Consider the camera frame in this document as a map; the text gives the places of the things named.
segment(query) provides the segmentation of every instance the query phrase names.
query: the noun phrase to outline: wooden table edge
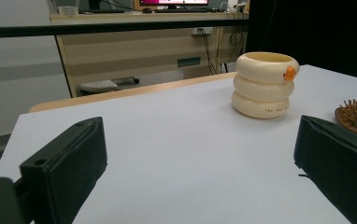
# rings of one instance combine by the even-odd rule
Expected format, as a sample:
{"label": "wooden table edge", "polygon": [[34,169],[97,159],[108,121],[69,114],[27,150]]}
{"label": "wooden table edge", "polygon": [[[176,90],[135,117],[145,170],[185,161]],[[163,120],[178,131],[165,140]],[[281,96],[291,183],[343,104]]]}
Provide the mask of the wooden table edge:
{"label": "wooden table edge", "polygon": [[33,112],[57,109],[57,108],[62,108],[62,107],[67,107],[67,106],[72,106],[72,105],[84,105],[84,104],[88,104],[88,103],[116,99],[116,98],[127,97],[127,96],[133,96],[133,95],[138,95],[138,94],[143,94],[143,93],[148,93],[148,92],[170,90],[170,89],[175,89],[178,87],[184,87],[184,86],[189,86],[189,85],[194,85],[194,84],[199,84],[199,83],[204,83],[204,82],[209,82],[209,81],[216,81],[216,80],[221,80],[221,79],[225,79],[225,78],[230,78],[230,77],[234,77],[235,75],[236,75],[236,72],[231,72],[231,73],[218,74],[218,75],[213,75],[213,76],[208,76],[208,77],[196,77],[196,78],[184,79],[184,80],[180,80],[180,81],[166,82],[166,83],[138,87],[138,88],[132,88],[132,89],[122,90],[122,91],[110,91],[110,92],[105,92],[105,93],[100,93],[100,94],[95,94],[95,95],[46,102],[46,103],[41,103],[41,104],[32,106],[30,108],[29,112],[33,113]]}

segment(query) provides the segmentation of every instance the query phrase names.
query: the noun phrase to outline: black curtain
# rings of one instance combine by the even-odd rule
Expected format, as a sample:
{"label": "black curtain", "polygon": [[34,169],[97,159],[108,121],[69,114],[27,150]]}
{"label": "black curtain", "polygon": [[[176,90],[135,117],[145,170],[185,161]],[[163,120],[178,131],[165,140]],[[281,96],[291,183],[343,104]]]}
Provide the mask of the black curtain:
{"label": "black curtain", "polygon": [[251,0],[247,51],[259,50],[357,77],[357,1]]}

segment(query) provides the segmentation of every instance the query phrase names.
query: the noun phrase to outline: white table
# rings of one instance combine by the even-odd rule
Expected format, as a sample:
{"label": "white table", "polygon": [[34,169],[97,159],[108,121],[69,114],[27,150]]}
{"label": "white table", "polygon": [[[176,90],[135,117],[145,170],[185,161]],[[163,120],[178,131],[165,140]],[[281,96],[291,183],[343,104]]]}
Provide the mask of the white table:
{"label": "white table", "polygon": [[301,66],[291,108],[252,119],[231,78],[19,117],[0,176],[72,124],[101,116],[108,166],[75,223],[349,223],[294,165],[301,115],[335,120],[357,78]]}

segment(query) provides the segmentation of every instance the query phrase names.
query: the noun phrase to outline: desk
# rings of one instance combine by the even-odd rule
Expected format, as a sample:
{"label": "desk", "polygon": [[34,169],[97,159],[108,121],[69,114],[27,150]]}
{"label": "desk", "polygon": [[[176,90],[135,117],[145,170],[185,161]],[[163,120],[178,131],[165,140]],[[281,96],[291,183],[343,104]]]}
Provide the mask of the desk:
{"label": "desk", "polygon": [[[200,21],[242,21],[243,13],[171,13],[110,15],[78,15],[67,18],[52,15],[52,25],[127,24],[166,21],[191,22],[202,27]],[[64,64],[65,75],[73,97],[81,96],[78,84],[133,77],[181,69],[185,77],[209,75],[209,61],[220,72],[219,65],[231,63],[243,52],[247,26],[218,26],[208,39],[208,54],[202,35],[192,35],[192,28],[174,25],[141,31],[81,35],[57,35],[57,43]]]}
{"label": "desk", "polygon": [[235,75],[236,75],[236,73],[226,73],[226,74],[218,74],[218,75],[208,76],[208,77],[197,77],[197,78],[191,78],[191,79],[184,79],[184,80],[180,80],[180,81],[161,83],[161,84],[156,84],[156,85],[151,85],[151,86],[127,89],[127,90],[122,90],[122,91],[112,91],[112,92],[100,93],[100,94],[95,94],[95,95],[82,96],[82,97],[71,98],[71,99],[64,99],[64,100],[60,100],[60,101],[47,102],[47,103],[33,106],[32,108],[30,108],[29,112],[38,112],[38,111],[43,111],[43,110],[57,109],[57,108],[62,108],[62,107],[66,107],[66,106],[71,106],[71,105],[84,105],[84,104],[88,104],[88,103],[116,99],[116,98],[121,98],[121,97],[126,97],[126,96],[133,96],[133,95],[144,94],[144,93],[149,93],[149,92],[154,92],[154,91],[170,90],[170,89],[189,86],[189,85],[193,85],[193,84],[199,84],[199,83],[204,83],[204,82],[209,82],[209,81],[216,81],[216,80],[221,80],[221,79],[225,79],[225,78],[234,78]]}
{"label": "desk", "polygon": [[238,113],[231,77],[24,114],[0,176],[17,180],[22,161],[101,116],[108,166],[75,223],[349,223],[298,176],[293,151],[301,115],[334,121],[344,100],[357,99],[357,78],[305,65],[294,82],[278,119]]}

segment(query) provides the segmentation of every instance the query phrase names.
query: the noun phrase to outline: wall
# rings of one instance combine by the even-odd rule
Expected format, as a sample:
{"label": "wall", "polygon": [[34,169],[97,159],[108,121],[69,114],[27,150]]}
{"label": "wall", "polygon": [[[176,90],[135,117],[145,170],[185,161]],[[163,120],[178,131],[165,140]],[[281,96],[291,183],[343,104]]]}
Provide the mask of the wall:
{"label": "wall", "polygon": [[[0,0],[0,26],[49,25],[48,0]],[[0,38],[0,135],[33,105],[69,98],[53,36]]]}

